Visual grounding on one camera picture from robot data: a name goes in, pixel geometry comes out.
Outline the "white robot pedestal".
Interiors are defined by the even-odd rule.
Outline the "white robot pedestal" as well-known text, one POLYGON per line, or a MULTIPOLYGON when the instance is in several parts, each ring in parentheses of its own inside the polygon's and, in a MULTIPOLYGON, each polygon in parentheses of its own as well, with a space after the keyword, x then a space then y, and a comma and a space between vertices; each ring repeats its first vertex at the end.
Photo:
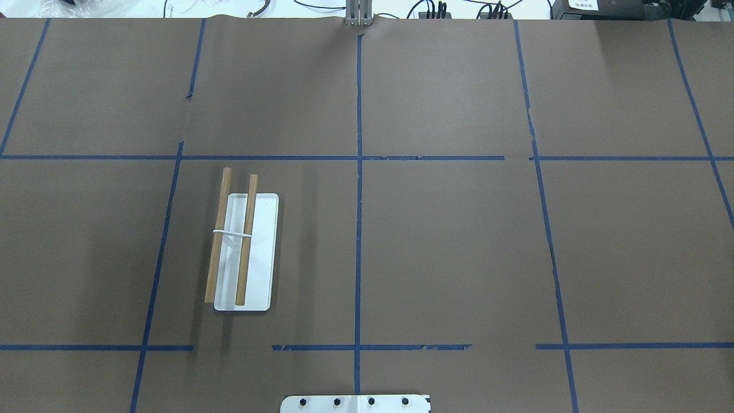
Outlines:
POLYGON ((429 395, 294 395, 280 412, 431 412, 429 395))

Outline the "black computer box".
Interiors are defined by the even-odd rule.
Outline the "black computer box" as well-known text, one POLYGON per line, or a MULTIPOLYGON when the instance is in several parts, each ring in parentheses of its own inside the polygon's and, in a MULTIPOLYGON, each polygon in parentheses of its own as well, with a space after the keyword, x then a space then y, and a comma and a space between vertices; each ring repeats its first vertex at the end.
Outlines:
POLYGON ((553 20, 694 21, 707 1, 554 1, 553 20))

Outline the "white wooden towel rack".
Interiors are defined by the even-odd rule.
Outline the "white wooden towel rack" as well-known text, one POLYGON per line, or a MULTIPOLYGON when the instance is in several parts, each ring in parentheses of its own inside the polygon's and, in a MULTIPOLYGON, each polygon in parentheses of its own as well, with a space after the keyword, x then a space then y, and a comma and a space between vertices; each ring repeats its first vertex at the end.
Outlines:
POLYGON ((246 193, 233 193, 232 176, 224 167, 204 301, 217 311, 265 312, 272 306, 280 199, 260 193, 255 174, 246 193))

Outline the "clear plastic bag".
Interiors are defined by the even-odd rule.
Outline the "clear plastic bag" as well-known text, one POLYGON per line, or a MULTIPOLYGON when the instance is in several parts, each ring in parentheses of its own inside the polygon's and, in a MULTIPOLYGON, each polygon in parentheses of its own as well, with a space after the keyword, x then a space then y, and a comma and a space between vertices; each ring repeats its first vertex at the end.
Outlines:
POLYGON ((108 17, 128 1, 2 1, 5 18, 97 18, 108 17))

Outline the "aluminium frame post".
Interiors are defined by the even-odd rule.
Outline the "aluminium frame post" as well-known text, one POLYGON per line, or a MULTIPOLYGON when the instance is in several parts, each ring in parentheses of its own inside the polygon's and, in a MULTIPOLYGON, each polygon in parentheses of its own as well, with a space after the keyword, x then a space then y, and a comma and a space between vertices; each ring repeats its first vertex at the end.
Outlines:
POLYGON ((372 5, 372 0, 347 0, 345 2, 346 26, 372 26, 374 21, 372 5))

